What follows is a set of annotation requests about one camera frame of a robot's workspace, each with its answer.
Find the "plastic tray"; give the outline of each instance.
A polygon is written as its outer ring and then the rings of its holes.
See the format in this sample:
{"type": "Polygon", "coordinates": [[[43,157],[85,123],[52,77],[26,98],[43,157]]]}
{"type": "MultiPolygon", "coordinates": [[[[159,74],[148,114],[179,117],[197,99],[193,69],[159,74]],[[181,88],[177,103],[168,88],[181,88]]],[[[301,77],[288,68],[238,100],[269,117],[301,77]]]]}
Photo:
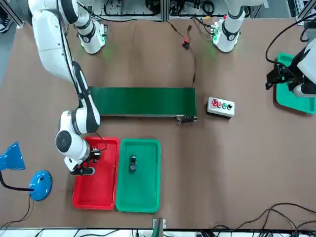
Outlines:
{"type": "MultiPolygon", "coordinates": [[[[280,53],[277,56],[277,61],[286,66],[290,66],[294,56],[280,53]]],[[[276,85],[276,102],[293,110],[302,111],[308,114],[316,114],[315,98],[313,97],[298,97],[292,91],[288,90],[288,82],[276,85]]]]}
{"type": "Polygon", "coordinates": [[[160,205],[160,143],[125,139],[121,142],[116,208],[119,211],[154,213],[160,205]],[[136,171],[129,170],[136,156],[136,171]]]}
{"type": "MultiPolygon", "coordinates": [[[[112,210],[115,205],[117,173],[119,163],[119,140],[103,137],[108,148],[101,152],[93,175],[77,176],[75,180],[73,205],[79,209],[112,210]]],[[[85,137],[92,148],[104,149],[99,137],[85,137]]]]}

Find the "lamp base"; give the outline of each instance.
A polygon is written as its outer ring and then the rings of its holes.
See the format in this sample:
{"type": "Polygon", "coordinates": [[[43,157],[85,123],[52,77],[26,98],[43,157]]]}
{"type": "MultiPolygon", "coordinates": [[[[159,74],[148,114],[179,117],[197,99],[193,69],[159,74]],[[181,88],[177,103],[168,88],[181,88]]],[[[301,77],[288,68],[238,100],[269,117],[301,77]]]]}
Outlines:
{"type": "Polygon", "coordinates": [[[30,180],[30,196],[35,201],[44,200],[50,193],[53,179],[47,170],[39,170],[30,180]]]}

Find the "lamp shade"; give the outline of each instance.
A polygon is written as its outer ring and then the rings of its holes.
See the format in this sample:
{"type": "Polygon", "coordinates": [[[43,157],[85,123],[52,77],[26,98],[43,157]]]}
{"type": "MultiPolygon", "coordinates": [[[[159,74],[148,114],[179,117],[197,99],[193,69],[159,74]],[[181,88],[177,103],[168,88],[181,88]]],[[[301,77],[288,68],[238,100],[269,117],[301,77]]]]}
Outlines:
{"type": "Polygon", "coordinates": [[[25,169],[18,142],[13,143],[6,149],[3,155],[0,155],[0,171],[5,169],[25,169]]]}

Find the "blue desk lamp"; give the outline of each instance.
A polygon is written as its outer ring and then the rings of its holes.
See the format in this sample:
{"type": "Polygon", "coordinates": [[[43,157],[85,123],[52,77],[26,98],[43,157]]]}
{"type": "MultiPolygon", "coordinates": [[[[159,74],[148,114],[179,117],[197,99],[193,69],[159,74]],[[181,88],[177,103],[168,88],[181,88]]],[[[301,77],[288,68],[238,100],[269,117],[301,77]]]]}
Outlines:
{"type": "Polygon", "coordinates": [[[35,201],[44,200],[49,195],[53,181],[47,170],[36,172],[30,180],[29,188],[16,188],[4,182],[1,171],[5,169],[25,169],[18,142],[13,143],[3,155],[0,155],[0,183],[7,189],[29,192],[31,198],[35,201]]]}

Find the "shoe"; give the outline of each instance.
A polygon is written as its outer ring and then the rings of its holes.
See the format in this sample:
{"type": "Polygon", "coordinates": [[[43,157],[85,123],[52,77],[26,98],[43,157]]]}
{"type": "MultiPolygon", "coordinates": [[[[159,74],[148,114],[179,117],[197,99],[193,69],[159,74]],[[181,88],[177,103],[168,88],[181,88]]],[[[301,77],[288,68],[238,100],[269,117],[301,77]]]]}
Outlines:
{"type": "Polygon", "coordinates": [[[0,20],[0,33],[4,34],[5,32],[7,32],[12,23],[13,23],[13,20],[11,17],[7,17],[5,19],[1,18],[1,20],[0,20]]]}

